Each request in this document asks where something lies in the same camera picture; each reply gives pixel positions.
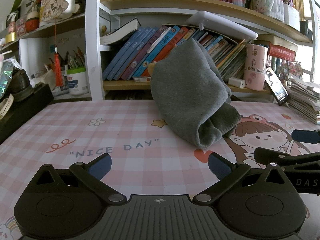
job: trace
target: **folded gray garment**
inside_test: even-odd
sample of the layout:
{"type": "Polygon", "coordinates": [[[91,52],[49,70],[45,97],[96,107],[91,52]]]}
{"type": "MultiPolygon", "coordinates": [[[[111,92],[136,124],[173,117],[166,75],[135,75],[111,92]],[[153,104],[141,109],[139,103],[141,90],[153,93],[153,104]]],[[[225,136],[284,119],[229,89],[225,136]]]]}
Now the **folded gray garment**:
{"type": "Polygon", "coordinates": [[[230,105],[230,88],[208,52],[194,39],[156,63],[151,93],[169,127],[200,149],[222,135],[230,137],[241,119],[230,105]]]}

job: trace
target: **white container with green lid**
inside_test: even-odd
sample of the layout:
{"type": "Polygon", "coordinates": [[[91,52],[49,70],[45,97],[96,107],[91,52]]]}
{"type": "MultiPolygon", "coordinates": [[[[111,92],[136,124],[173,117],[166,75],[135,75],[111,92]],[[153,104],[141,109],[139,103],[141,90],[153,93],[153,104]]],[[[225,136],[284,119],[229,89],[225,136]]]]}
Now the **white container with green lid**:
{"type": "Polygon", "coordinates": [[[85,67],[68,69],[68,86],[69,92],[73,96],[84,95],[88,93],[88,84],[85,74],[85,67]]]}

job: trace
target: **pink cylindrical container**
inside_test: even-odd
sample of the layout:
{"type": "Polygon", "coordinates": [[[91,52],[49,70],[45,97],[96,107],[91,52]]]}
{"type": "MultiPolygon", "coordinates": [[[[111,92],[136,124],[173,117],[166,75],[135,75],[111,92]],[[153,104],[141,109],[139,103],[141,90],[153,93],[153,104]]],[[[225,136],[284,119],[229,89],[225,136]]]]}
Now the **pink cylindrical container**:
{"type": "Polygon", "coordinates": [[[245,87],[261,91],[267,65],[268,49],[263,46],[247,44],[247,59],[244,66],[245,87]]]}

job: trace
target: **smartphone screen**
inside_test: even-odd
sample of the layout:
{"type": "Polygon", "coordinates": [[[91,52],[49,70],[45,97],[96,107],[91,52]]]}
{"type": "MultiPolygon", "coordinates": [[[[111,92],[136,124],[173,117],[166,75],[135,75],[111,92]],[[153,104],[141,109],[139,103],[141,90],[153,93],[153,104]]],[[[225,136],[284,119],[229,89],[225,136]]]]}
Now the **smartphone screen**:
{"type": "Polygon", "coordinates": [[[265,81],[269,85],[271,91],[273,92],[279,105],[282,105],[289,99],[289,94],[280,79],[277,77],[276,73],[271,67],[266,69],[266,74],[264,77],[265,81]]]}

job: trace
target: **metal screw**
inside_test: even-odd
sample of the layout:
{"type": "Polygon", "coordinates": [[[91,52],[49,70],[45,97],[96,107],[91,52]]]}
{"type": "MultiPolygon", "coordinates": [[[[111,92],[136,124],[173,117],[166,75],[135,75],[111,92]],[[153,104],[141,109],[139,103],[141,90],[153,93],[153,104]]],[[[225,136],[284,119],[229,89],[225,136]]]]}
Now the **metal screw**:
{"type": "Polygon", "coordinates": [[[196,196],[196,200],[200,202],[208,202],[211,200],[211,197],[207,194],[199,194],[198,196],[196,196]]]}
{"type": "Polygon", "coordinates": [[[120,194],[112,194],[112,195],[110,195],[109,196],[109,200],[111,201],[111,202],[120,202],[120,201],[122,201],[123,200],[123,196],[122,195],[120,195],[120,194]]]}

